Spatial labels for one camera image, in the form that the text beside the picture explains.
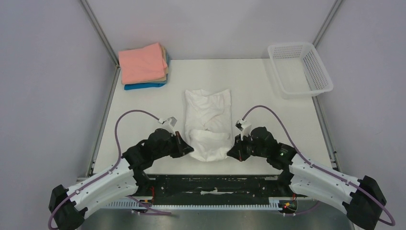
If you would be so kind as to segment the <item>white t shirt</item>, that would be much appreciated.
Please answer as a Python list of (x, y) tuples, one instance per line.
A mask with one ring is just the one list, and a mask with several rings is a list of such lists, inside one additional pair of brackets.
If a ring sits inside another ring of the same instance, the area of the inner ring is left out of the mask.
[(233, 145), (231, 90), (186, 90), (184, 132), (194, 148), (191, 157), (202, 162), (222, 161)]

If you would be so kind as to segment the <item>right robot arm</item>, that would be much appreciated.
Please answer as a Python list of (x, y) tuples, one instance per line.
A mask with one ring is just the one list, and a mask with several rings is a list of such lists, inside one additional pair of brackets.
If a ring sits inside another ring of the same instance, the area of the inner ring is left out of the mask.
[(341, 211), (364, 230), (375, 229), (386, 205), (375, 179), (367, 175), (359, 179), (304, 160), (294, 147), (277, 142), (265, 127), (253, 129), (248, 136), (236, 136), (227, 155), (239, 161), (251, 156), (265, 158), (281, 170), (276, 183), (281, 195), (293, 192), (314, 198)]

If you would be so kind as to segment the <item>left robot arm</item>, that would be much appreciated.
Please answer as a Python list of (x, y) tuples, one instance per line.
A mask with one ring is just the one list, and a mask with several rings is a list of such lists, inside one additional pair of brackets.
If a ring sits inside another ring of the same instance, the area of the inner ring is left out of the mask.
[(51, 212), (49, 223), (55, 223), (56, 230), (75, 230), (86, 218), (112, 201), (135, 193), (144, 196), (151, 186), (145, 169), (160, 158), (180, 158), (193, 151), (178, 131), (171, 133), (158, 128), (148, 139), (124, 152), (117, 165), (68, 188), (61, 184), (55, 187), (48, 206)]

